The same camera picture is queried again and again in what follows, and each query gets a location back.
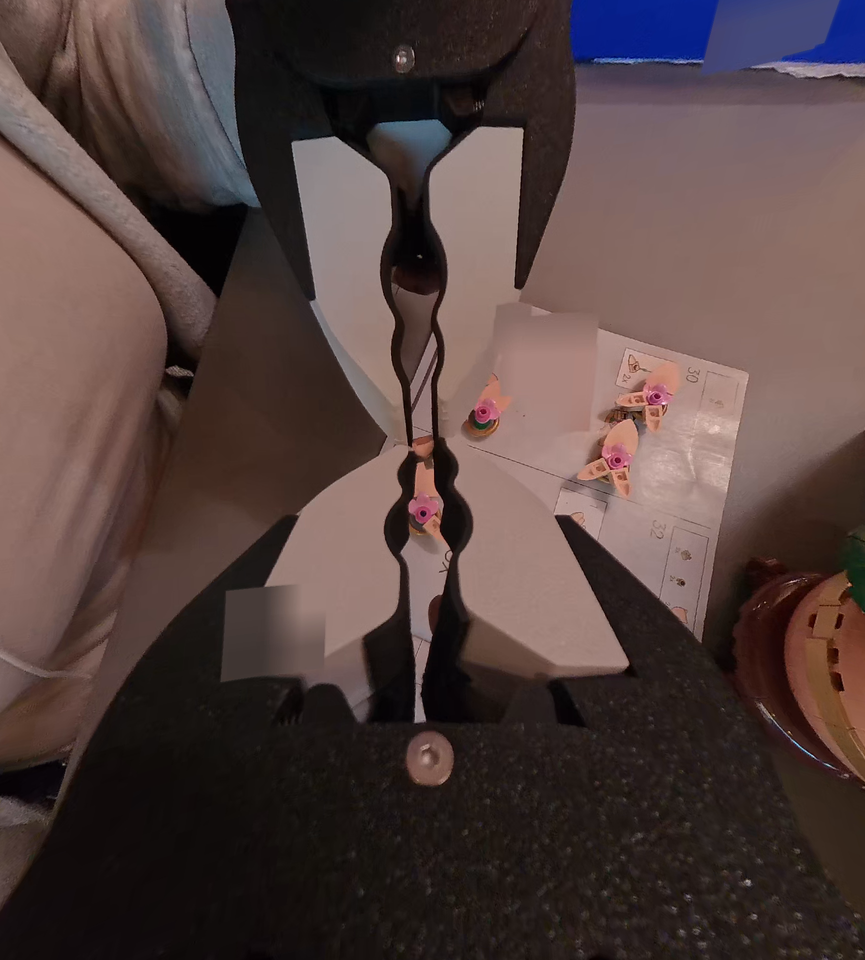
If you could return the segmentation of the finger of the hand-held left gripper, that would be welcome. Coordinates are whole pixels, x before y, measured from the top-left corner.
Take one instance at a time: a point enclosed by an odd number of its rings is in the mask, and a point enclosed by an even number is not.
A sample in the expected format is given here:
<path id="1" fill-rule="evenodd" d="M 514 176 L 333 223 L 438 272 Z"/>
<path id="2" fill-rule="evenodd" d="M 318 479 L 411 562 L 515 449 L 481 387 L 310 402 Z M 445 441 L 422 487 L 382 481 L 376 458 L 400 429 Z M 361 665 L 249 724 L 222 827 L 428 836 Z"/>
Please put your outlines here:
<path id="1" fill-rule="evenodd" d="M 381 431 L 407 441 L 392 361 L 395 318 L 383 288 L 392 227 L 385 172 L 338 138 L 292 144 L 306 231 L 313 313 L 355 395 Z"/>
<path id="2" fill-rule="evenodd" d="M 523 138 L 520 127 L 481 126 L 429 174 L 428 214 L 445 261 L 436 312 L 436 431 L 444 439 L 461 431 L 491 376 L 497 307 L 515 294 Z"/>

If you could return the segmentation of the white building instruction booklet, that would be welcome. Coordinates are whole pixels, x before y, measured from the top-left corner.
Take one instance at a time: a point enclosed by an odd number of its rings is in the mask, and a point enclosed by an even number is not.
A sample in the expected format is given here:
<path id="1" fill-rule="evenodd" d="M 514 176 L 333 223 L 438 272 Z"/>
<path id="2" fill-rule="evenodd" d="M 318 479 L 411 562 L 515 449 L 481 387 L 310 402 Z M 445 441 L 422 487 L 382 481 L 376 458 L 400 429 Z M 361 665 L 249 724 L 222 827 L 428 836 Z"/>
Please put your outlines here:
<path id="1" fill-rule="evenodd" d="M 590 315 L 525 304 L 498 308 L 495 343 L 494 374 L 511 403 L 494 434 L 461 430 L 450 449 L 480 451 L 572 517 L 702 640 L 748 374 L 600 329 Z M 665 362 L 679 365 L 680 386 L 650 433 L 615 403 Z M 576 478 L 624 419 L 639 431 L 629 498 Z"/>

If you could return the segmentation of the white paper towel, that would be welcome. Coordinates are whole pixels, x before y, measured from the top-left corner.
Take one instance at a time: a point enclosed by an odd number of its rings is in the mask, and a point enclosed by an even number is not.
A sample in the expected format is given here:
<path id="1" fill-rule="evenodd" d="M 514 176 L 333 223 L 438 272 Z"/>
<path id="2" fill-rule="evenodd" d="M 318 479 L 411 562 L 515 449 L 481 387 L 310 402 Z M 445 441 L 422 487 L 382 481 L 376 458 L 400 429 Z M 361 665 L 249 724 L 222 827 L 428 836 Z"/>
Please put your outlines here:
<path id="1" fill-rule="evenodd" d="M 820 63 L 801 61 L 774 61 L 751 67 L 772 70 L 797 79 L 847 78 L 865 80 L 865 62 Z"/>

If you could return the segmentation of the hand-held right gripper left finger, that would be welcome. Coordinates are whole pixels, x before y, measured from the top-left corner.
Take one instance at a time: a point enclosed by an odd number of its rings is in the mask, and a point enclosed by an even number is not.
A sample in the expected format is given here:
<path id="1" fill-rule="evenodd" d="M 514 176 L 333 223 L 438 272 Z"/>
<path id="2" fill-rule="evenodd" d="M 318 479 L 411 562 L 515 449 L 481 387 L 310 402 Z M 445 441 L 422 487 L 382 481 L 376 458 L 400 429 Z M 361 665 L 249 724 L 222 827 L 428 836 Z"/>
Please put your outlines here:
<path id="1" fill-rule="evenodd" d="M 371 722 L 413 720 L 404 447 L 348 473 L 299 512 L 265 585 L 270 676 L 332 685 Z"/>

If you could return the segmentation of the person's beige pants leg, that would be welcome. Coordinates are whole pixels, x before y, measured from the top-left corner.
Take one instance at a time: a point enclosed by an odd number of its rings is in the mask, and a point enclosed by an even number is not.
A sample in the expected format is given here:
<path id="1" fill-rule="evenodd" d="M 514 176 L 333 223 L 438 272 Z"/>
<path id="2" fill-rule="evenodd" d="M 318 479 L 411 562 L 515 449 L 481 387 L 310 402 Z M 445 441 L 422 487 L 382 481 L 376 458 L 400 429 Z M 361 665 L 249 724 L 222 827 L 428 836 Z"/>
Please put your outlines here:
<path id="1" fill-rule="evenodd" d="M 134 261 L 0 136 L 0 770 L 77 739 L 168 447 L 166 334 Z"/>

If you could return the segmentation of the blue partition panel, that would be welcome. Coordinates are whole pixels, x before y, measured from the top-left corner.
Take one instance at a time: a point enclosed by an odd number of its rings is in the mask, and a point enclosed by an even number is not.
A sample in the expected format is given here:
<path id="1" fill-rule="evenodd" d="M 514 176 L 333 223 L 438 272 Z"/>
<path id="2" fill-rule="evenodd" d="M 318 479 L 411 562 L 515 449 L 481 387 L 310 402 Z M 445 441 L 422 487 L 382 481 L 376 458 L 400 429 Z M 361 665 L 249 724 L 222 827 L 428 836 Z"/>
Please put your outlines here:
<path id="1" fill-rule="evenodd" d="M 578 62 L 700 62 L 716 1 L 575 1 L 570 42 Z M 822 43 L 787 49 L 785 61 L 865 64 L 865 1 L 838 2 Z"/>

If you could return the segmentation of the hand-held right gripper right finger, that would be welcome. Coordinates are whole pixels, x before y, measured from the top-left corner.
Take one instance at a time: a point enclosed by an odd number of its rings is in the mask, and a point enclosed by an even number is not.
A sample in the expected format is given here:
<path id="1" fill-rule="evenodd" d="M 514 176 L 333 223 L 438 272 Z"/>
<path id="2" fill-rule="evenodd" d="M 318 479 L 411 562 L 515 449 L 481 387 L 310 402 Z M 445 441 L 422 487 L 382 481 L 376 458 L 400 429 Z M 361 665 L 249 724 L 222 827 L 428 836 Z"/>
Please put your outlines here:
<path id="1" fill-rule="evenodd" d="M 433 444 L 450 553 L 422 680 L 430 722 L 494 722 L 523 690 L 630 660 L 558 519 L 481 451 Z"/>

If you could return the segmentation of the toy brick flower pot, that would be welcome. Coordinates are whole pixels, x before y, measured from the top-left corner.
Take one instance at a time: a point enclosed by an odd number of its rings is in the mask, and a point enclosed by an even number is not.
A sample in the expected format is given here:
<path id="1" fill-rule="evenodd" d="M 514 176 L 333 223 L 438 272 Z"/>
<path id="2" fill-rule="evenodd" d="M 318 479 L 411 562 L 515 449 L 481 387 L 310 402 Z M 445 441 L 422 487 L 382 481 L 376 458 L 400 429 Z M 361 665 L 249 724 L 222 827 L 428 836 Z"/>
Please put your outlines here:
<path id="1" fill-rule="evenodd" d="M 740 699 L 801 761 L 865 788 L 865 611 L 847 572 L 752 558 L 745 580 L 733 630 Z"/>

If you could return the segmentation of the grey desk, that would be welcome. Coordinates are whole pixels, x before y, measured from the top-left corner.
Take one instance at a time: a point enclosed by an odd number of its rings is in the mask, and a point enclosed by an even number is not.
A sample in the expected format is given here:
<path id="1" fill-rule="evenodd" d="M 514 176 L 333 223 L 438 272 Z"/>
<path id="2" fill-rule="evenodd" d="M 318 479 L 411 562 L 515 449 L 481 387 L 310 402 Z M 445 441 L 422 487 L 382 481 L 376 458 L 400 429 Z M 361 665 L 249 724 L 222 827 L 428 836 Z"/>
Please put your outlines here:
<path id="1" fill-rule="evenodd" d="M 704 623 L 727 654 L 744 568 L 834 571 L 865 523 L 865 82 L 583 66 L 570 164 L 523 299 L 748 373 Z M 245 215 L 100 667 L 89 737 L 173 617 L 341 473 L 285 417 L 314 319 Z"/>

